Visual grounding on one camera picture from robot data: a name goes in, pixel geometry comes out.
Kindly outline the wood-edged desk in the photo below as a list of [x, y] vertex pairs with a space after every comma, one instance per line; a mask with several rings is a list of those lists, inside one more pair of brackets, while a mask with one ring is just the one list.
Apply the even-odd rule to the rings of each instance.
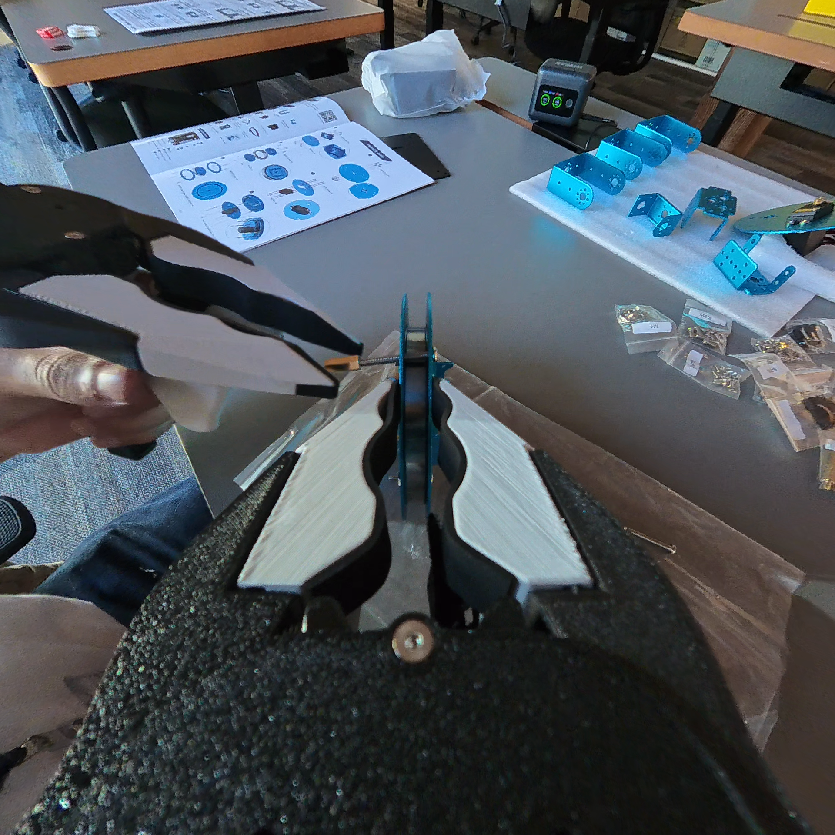
[[[2, 2], [2, 29], [42, 90], [62, 136], [83, 151], [197, 124], [225, 112], [202, 97], [228, 90], [226, 112], [261, 110], [258, 82], [348, 70], [350, 37], [394, 45], [392, 2], [319, 2], [325, 11], [134, 35], [103, 9], [124, 2]], [[71, 23], [100, 37], [73, 40]], [[42, 39], [39, 27], [64, 37]]]
[[834, 136], [833, 91], [813, 88], [814, 70], [834, 71], [833, 19], [806, 2], [710, 3], [684, 12], [679, 29], [731, 48], [695, 111], [703, 141], [746, 157], [772, 120]]

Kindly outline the small blue angle bracket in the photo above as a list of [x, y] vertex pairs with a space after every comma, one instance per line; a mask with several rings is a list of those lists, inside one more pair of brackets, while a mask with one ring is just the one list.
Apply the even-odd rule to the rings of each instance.
[[683, 213], [670, 203], [661, 193], [639, 195], [628, 217], [644, 216], [651, 221], [652, 235], [664, 237], [671, 235], [683, 218]]

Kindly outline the large blue U bracket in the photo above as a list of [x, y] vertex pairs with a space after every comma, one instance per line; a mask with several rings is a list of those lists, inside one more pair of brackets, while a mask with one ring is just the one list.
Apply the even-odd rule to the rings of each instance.
[[671, 154], [672, 142], [656, 131], [620, 130], [604, 138], [596, 156], [618, 169], [627, 180], [634, 180], [644, 167], [657, 167]]
[[553, 166], [547, 190], [574, 207], [585, 210], [593, 202], [595, 190], [618, 194], [625, 183], [625, 175], [618, 168], [594, 154], [582, 153]]
[[640, 121], [635, 126], [635, 132], [661, 143], [670, 152], [690, 153], [699, 147], [702, 140], [699, 130], [669, 114]]

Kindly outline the small black display device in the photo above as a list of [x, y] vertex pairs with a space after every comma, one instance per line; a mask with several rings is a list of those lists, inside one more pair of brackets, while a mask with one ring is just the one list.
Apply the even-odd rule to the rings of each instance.
[[577, 125], [593, 87], [597, 70], [587, 63], [549, 58], [539, 67], [528, 116], [566, 128]]

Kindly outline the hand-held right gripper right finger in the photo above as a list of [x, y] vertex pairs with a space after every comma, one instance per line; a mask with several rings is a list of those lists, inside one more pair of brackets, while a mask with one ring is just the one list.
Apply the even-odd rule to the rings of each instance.
[[504, 601], [525, 608], [533, 592], [594, 588], [545, 456], [444, 379], [433, 381], [432, 419], [448, 482], [429, 517], [433, 618], [463, 628], [467, 611], [477, 620]]

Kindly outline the blue round metal base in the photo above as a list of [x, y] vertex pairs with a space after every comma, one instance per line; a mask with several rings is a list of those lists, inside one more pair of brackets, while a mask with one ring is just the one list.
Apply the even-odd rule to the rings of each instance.
[[438, 361], [433, 342], [433, 298], [427, 295], [425, 324], [410, 325], [408, 296], [402, 298], [398, 357], [400, 412], [398, 475], [402, 517], [422, 504], [429, 511], [433, 467], [438, 460], [439, 437], [433, 422], [433, 383], [453, 364]]

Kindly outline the open instruction booklet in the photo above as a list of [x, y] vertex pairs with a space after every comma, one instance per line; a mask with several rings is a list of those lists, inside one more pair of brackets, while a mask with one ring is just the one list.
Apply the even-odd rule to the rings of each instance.
[[434, 182], [328, 98], [131, 145], [175, 219], [238, 252]]

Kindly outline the black flat plate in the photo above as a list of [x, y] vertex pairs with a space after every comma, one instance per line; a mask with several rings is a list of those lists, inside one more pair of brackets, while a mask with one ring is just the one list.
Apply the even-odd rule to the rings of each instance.
[[451, 174], [417, 133], [393, 134], [380, 140], [403, 160], [411, 163], [433, 180], [443, 180]]

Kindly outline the clear plastic bag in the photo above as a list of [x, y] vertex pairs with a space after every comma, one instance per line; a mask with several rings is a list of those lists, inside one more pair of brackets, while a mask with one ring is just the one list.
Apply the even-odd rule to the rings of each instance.
[[294, 465], [286, 455], [224, 517], [224, 601], [243, 603], [232, 643], [246, 670], [252, 738], [281, 759], [430, 775], [603, 769], [695, 770], [761, 757], [721, 667], [673, 584], [545, 452], [555, 502], [595, 579], [533, 592], [466, 626], [402, 615], [387, 632], [344, 624], [301, 636], [301, 611], [327, 596], [240, 588], [238, 577]]

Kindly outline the person's beige shirt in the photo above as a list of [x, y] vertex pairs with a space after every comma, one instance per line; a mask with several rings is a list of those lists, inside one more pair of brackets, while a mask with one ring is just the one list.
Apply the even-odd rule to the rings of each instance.
[[2, 752], [85, 716], [125, 630], [87, 601], [2, 595]]

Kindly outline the person's left hand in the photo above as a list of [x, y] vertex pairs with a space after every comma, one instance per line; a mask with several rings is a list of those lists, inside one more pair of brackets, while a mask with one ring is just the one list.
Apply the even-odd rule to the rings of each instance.
[[1, 350], [1, 461], [90, 438], [154, 441], [173, 424], [147, 377], [66, 347]]

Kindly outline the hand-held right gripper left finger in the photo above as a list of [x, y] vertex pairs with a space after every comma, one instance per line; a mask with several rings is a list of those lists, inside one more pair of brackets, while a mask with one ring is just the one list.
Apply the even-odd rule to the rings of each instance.
[[240, 588], [327, 596], [347, 614], [381, 588], [391, 544], [380, 483], [397, 457], [400, 402], [385, 379], [299, 447]]

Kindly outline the white wrapped package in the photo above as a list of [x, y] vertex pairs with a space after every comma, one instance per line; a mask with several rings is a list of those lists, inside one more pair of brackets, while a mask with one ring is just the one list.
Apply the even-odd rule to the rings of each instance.
[[384, 116], [410, 119], [452, 112], [485, 97], [489, 74], [470, 59], [453, 30], [378, 50], [361, 65], [361, 84]]

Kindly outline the dark blue U bracket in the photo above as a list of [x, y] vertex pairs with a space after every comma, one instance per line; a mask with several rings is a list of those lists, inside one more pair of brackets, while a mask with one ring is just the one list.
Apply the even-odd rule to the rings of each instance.
[[728, 220], [736, 214], [736, 207], [736, 196], [730, 190], [715, 186], [701, 187], [693, 195], [682, 214], [681, 228], [683, 229], [693, 215], [700, 211], [706, 217], [721, 221], [711, 234], [709, 240], [713, 241], [721, 233]]

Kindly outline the pile of small parts bags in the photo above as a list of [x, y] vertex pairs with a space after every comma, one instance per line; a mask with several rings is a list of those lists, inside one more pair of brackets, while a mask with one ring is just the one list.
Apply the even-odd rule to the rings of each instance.
[[751, 339], [747, 353], [728, 356], [732, 323], [699, 301], [687, 300], [679, 324], [656, 308], [618, 305], [615, 319], [629, 353], [657, 353], [668, 366], [731, 399], [753, 381], [754, 398], [778, 420], [796, 452], [819, 451], [818, 485], [834, 489], [834, 322], [793, 320], [775, 337]]

